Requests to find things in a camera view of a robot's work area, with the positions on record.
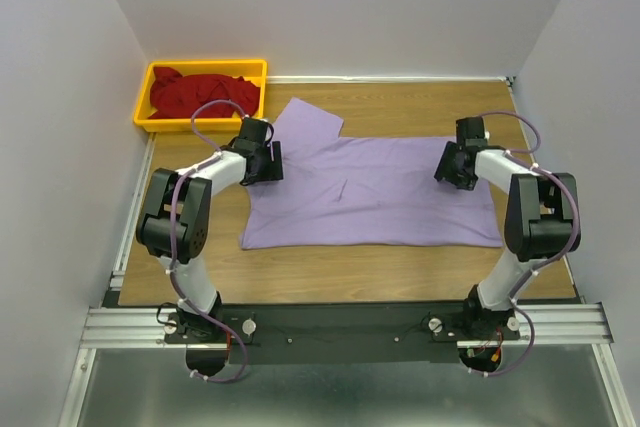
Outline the lavender t shirt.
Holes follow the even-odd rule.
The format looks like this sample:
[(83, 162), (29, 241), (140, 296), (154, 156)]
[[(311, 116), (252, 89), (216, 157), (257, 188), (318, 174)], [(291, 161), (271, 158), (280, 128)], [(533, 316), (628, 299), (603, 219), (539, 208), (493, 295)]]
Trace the lavender t shirt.
[(248, 187), (244, 250), (308, 245), (499, 248), (487, 182), (434, 178), (444, 137), (344, 137), (342, 118), (293, 98), (274, 123), (283, 179)]

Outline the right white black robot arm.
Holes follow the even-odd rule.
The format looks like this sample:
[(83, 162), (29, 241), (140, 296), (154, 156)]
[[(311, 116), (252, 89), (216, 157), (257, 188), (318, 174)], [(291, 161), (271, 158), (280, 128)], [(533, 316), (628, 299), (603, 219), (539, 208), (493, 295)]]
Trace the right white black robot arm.
[(577, 249), (581, 227), (575, 178), (528, 165), (492, 146), (481, 116), (456, 121), (434, 174), (459, 190), (485, 180), (507, 194), (505, 250), (491, 273), (472, 287), (459, 312), (432, 316), (433, 336), (480, 339), (509, 326), (520, 294), (540, 272)]

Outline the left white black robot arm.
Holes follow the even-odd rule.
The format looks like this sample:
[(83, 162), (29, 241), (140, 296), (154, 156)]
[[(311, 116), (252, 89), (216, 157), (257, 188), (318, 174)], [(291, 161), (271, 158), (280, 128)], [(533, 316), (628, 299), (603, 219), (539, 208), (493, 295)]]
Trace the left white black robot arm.
[(156, 169), (150, 177), (135, 229), (136, 241), (158, 259), (178, 296), (163, 322), (168, 335), (216, 341), (222, 326), (221, 296), (202, 256), (212, 199), (232, 185), (250, 186), (284, 178), (274, 126), (245, 117), (237, 136), (206, 159), (178, 170)]

